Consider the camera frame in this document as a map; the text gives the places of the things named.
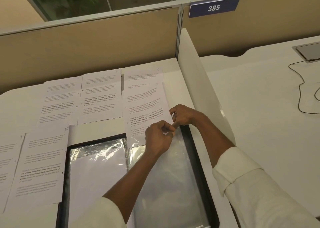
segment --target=blue sign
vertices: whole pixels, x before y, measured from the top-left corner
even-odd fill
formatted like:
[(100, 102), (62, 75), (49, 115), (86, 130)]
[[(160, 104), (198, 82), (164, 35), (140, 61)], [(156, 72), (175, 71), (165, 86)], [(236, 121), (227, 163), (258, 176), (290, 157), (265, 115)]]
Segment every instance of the blue sign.
[(202, 1), (191, 4), (189, 18), (235, 11), (239, 0)]

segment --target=person's right arm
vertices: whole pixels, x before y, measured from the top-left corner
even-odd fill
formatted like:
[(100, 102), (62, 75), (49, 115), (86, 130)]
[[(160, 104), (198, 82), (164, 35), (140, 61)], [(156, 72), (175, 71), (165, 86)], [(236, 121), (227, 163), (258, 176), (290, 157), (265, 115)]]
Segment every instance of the person's right arm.
[(320, 222), (299, 205), (206, 117), (177, 105), (170, 109), (173, 126), (193, 124), (208, 151), (212, 173), (221, 195), (234, 207), (246, 228), (320, 227)]

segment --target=shirt sleeve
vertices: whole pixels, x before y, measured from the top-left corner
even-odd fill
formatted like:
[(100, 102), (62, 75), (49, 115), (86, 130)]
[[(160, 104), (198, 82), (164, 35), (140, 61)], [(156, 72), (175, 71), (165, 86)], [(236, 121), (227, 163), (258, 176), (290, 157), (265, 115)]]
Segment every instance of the shirt sleeve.
[(224, 152), (212, 173), (221, 195), (226, 195), (246, 228), (320, 227), (316, 218), (238, 147)]
[(117, 205), (107, 198), (100, 198), (70, 228), (127, 228)]

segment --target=cable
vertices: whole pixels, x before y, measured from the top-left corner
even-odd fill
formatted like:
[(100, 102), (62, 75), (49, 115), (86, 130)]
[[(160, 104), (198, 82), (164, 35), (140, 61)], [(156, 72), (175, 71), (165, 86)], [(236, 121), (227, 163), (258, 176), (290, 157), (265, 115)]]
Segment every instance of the cable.
[[(302, 81), (303, 81), (303, 83), (299, 84), (299, 101), (298, 101), (298, 110), (299, 110), (300, 112), (302, 112), (302, 113), (307, 113), (307, 114), (319, 114), (320, 112), (304, 112), (304, 111), (301, 111), (301, 109), (300, 109), (301, 86), (305, 83), (305, 81), (304, 81), (304, 78), (303, 78), (303, 77), (302, 77), (302, 76), (301, 76), (297, 71), (295, 71), (293, 68), (291, 68), (291, 67), (290, 67), (290, 65), (298, 64), (298, 63), (302, 63), (302, 62), (306, 62), (306, 61), (314, 61), (314, 60), (318, 60), (318, 59), (313, 59), (313, 60), (303, 60), (303, 61), (295, 62), (295, 63), (292, 63), (292, 64), (289, 64), (289, 65), (288, 65), (289, 69), (291, 69), (292, 71), (296, 72), (296, 73), (298, 74), (298, 76), (300, 76), (300, 78), (301, 78), (301, 79), (302, 79)], [(319, 90), (320, 90), (320, 87), (315, 91), (315, 93), (314, 93), (314, 95), (313, 95), (317, 101), (320, 101), (320, 100), (317, 98), (317, 96), (316, 96), (316, 94), (317, 94), (317, 92), (318, 92)]]

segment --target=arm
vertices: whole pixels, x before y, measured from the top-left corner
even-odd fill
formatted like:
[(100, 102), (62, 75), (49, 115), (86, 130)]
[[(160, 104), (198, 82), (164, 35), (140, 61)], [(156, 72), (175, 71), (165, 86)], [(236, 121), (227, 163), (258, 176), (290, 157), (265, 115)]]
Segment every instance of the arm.
[(175, 128), (166, 121), (147, 128), (144, 154), (100, 200), (71, 224), (71, 228), (125, 228), (149, 172), (169, 149), (174, 131)]
[(183, 105), (170, 109), (173, 126), (193, 124), (203, 138), (212, 173), (222, 196), (226, 194), (246, 228), (320, 227), (242, 150), (221, 133), (204, 114)]

